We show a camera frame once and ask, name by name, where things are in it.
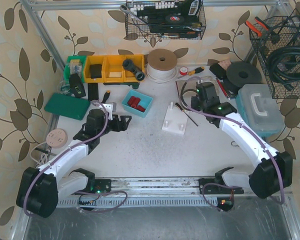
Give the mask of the green parts bin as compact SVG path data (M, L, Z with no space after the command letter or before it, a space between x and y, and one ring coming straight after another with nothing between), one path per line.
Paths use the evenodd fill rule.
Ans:
M63 77L65 82L69 83L69 78L73 74L78 74L81 81L84 83L84 67L86 63L86 56L68 56L63 71Z

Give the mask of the black rectangular block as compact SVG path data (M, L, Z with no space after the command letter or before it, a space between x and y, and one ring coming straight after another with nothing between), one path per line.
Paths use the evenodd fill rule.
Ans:
M87 84L88 90L88 100L94 101L99 100L99 85L97 83L88 83Z

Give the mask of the white peg board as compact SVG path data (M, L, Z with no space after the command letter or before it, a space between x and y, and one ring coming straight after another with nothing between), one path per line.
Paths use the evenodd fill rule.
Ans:
M186 131L187 121L188 121L188 114L189 111L181 111L173 101L167 107L165 118L162 124L162 130L178 134L184 135Z

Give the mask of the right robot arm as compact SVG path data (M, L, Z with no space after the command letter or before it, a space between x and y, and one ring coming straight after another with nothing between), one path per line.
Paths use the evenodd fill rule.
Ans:
M261 199L277 192L283 194L293 180L293 158L279 152L259 137L229 102L220 102L211 82L196 85L191 110L203 114L209 123L228 134L248 156L252 172L230 168L221 174L227 187L249 188Z

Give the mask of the black pouch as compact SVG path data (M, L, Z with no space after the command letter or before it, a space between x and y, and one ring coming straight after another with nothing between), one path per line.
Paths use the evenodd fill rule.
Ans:
M209 70L219 79L223 80L227 78L226 70L220 66L218 63L212 64Z

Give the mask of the black pipe fitting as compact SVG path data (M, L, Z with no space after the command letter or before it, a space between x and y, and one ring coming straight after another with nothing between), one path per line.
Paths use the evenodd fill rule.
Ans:
M131 59L125 59L122 62L122 67L124 70L131 72L137 81L142 81L145 78L144 72L137 67Z

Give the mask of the round beige power strip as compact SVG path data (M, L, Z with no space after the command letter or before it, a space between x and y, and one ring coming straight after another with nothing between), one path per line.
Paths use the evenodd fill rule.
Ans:
M67 143L67 140L68 140L68 135L61 128L53 129L46 136L46 143L51 148L56 148L56 149L63 147Z

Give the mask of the large red spring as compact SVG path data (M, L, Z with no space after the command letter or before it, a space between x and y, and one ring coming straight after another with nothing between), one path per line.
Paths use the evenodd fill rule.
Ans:
M131 108L136 108L139 104L139 102L141 101L141 99L139 97L136 96L131 96L129 98L129 100L127 101L127 105Z

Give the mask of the yellow parts bin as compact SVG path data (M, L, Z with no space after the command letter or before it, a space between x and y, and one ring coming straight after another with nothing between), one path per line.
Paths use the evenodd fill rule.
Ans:
M125 70L123 62L126 59L145 72L145 57L143 54L126 55L90 55L86 57L83 68L83 80L85 83L103 84L138 84L135 75Z

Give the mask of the red white tape roll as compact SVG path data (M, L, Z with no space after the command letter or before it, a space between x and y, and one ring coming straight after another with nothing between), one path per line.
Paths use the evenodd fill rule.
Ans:
M180 74L181 76L187 75L187 74L188 74L188 68L185 67L185 66L182 66L182 67L179 69L179 74Z

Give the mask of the green clamp tool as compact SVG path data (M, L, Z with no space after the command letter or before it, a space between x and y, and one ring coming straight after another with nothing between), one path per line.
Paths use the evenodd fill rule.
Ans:
M129 86L132 87L132 89L134 90L138 89L140 86L139 82L106 82L103 84L105 86Z

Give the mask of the black meter device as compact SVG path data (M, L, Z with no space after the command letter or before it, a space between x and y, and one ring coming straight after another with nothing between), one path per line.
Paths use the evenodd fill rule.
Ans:
M86 91L83 82L77 73L71 74L68 81L70 91L75 98L83 98L86 96Z

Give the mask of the black yellow file tool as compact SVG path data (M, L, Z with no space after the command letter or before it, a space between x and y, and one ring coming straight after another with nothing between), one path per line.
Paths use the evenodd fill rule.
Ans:
M177 107L177 108L179 108L193 123L194 123L194 125L195 126L199 126L191 117L190 117L190 115L188 114L188 113L186 113L186 110L185 109L183 109L182 108L182 106L178 103L178 102L176 102L175 103L175 106Z

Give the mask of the green plastic lid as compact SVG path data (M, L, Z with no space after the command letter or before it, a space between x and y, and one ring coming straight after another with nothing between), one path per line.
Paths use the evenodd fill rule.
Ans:
M84 118L89 107L90 102L87 99L53 93L44 106L44 110L51 114L80 121Z

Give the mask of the black orange screwdriver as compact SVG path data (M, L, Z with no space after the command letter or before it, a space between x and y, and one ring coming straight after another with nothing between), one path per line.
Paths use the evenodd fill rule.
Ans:
M103 99L101 101L102 104L105 104L107 102L107 100L109 99L110 97L110 94L111 94L111 91L110 90L107 90L104 95L103 95Z

